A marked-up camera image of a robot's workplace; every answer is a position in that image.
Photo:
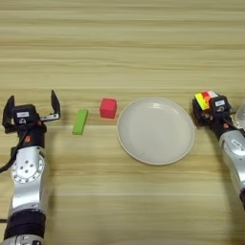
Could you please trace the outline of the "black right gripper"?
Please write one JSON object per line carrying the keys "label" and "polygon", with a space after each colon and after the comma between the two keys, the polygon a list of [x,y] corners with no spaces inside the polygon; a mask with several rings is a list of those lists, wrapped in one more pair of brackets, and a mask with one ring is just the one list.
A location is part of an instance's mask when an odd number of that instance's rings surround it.
{"label": "black right gripper", "polygon": [[230,110],[203,110],[197,99],[193,99],[192,112],[197,124],[199,126],[207,126],[217,138],[220,138],[226,132],[236,130]]}

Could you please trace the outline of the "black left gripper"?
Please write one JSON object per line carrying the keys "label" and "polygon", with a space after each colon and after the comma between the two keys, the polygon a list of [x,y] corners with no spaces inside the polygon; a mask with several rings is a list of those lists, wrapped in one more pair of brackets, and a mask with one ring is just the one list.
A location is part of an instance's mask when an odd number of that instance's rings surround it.
{"label": "black left gripper", "polygon": [[12,133],[15,128],[19,137],[18,148],[24,148],[29,146],[45,147],[45,133],[47,132],[46,123],[58,120],[61,116],[61,109],[59,100],[55,91],[51,93],[51,104],[54,110],[52,115],[21,118],[17,120],[17,125],[11,123],[12,109],[14,108],[14,96],[11,96],[3,111],[2,125],[5,128],[6,133]]}

